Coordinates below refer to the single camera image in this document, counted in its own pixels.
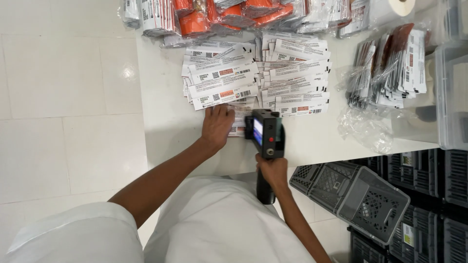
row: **white table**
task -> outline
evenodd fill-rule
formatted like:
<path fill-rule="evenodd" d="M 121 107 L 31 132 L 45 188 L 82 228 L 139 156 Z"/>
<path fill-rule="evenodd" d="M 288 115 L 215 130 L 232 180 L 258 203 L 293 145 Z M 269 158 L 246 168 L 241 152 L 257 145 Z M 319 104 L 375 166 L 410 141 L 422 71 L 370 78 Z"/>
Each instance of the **white table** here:
<path fill-rule="evenodd" d="M 137 50 L 145 122 L 146 152 L 149 168 L 170 159 L 191 145 L 201 135 L 203 111 L 195 111 L 182 93 L 181 67 L 185 48 L 161 49 L 160 42 L 153 43 L 139 37 Z M 325 114 L 283 119 L 286 131 L 285 157 L 289 166 L 350 160 L 376 156 L 377 153 L 361 146 L 352 137 L 343 140 L 337 131 L 337 117 L 346 107 L 343 92 L 334 86 L 338 83 L 336 69 L 352 65 L 357 44 L 366 34 L 339 40 L 326 37 L 333 69 L 329 76 L 330 105 Z M 246 42 L 254 35 L 214 37 L 233 42 Z M 393 153 L 437 148 L 434 143 L 395 139 Z M 255 171 L 256 149 L 244 138 L 229 138 L 226 146 L 210 160 L 198 167 L 193 175 L 231 175 Z"/>

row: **white uniform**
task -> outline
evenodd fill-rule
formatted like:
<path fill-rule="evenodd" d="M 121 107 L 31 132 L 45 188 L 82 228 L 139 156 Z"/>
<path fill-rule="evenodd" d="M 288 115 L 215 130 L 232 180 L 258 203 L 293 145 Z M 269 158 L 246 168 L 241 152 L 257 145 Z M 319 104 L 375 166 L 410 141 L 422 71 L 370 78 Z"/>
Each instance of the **white uniform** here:
<path fill-rule="evenodd" d="M 114 203 L 82 205 L 23 228 L 7 263 L 315 262 L 251 186 L 185 180 L 161 207 L 144 251 L 133 216 Z"/>

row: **white tile floor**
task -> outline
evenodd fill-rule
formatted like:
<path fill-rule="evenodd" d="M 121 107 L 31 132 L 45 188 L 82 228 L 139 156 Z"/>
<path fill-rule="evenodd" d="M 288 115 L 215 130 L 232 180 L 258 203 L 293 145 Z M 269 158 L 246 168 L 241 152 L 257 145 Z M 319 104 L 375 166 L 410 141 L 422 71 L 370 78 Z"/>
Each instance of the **white tile floor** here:
<path fill-rule="evenodd" d="M 135 33 L 119 2 L 0 0 L 0 258 L 25 224 L 106 201 L 147 170 Z M 347 262 L 345 224 L 293 193 Z"/>

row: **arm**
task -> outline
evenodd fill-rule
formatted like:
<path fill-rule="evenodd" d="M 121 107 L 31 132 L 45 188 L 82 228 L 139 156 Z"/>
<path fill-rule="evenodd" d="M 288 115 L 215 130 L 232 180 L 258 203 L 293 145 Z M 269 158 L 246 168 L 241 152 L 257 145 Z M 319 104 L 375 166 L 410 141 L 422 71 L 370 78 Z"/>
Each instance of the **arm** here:
<path fill-rule="evenodd" d="M 207 108 L 197 141 L 125 186 L 109 202 L 130 212 L 139 228 L 195 168 L 224 147 L 233 123 L 233 110 L 228 112 L 226 106 Z"/>
<path fill-rule="evenodd" d="M 297 207 L 286 178 L 288 161 L 285 158 L 265 160 L 257 154 L 255 156 L 257 168 L 262 170 L 265 180 L 270 184 L 278 198 L 283 211 L 285 222 L 292 232 L 299 238 L 304 247 L 317 263 L 331 263 L 327 252 L 310 228 L 306 219 Z"/>

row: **hand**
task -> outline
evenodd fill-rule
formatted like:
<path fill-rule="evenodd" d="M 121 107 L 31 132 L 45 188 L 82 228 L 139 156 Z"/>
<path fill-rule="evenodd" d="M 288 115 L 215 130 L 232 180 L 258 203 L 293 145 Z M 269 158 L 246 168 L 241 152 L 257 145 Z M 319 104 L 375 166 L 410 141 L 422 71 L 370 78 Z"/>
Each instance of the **hand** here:
<path fill-rule="evenodd" d="M 227 111 L 225 105 L 206 108 L 200 139 L 214 150 L 214 153 L 217 153 L 226 145 L 227 136 L 234 123 L 234 117 L 234 110 Z"/>
<path fill-rule="evenodd" d="M 262 170 L 263 177 L 270 184 L 274 192 L 284 187 L 288 188 L 286 178 L 288 160 L 286 158 L 265 160 L 257 153 L 255 159 L 257 160 L 257 171 L 259 168 Z"/>

